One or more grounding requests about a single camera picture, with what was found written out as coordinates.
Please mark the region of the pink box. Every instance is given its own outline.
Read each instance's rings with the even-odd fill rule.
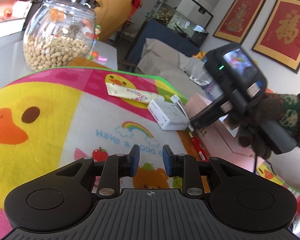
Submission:
[[[206,108],[211,101],[195,94],[185,105],[189,118]],[[231,130],[223,122],[217,120],[213,124],[196,130],[198,137],[203,142],[211,156],[220,157],[246,170],[253,170],[254,152],[250,148],[241,147]],[[263,162],[258,158],[258,165]]]

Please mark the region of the white box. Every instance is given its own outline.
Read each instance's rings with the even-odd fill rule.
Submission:
[[[172,103],[151,100],[148,110],[163,130],[185,130],[189,119]]]

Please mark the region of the picture frame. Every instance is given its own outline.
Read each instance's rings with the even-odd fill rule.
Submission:
[[[265,2],[266,0],[234,0],[213,36],[242,44]]]
[[[300,0],[277,0],[252,50],[300,70]]]

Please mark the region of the brown knit glove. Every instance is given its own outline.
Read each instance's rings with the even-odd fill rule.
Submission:
[[[297,141],[300,147],[300,94],[270,94],[265,93],[264,98],[256,105],[246,122],[258,125],[261,122],[276,120]],[[231,129],[238,126],[237,139],[240,145],[252,146],[254,152],[267,160],[271,155],[271,149],[258,135],[252,135],[240,124],[241,120],[234,116],[228,116],[226,123]]]

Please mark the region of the device screen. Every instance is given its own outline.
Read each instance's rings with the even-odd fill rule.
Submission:
[[[258,69],[241,49],[230,51],[223,55],[223,58],[241,76],[244,82],[249,81],[258,72]]]

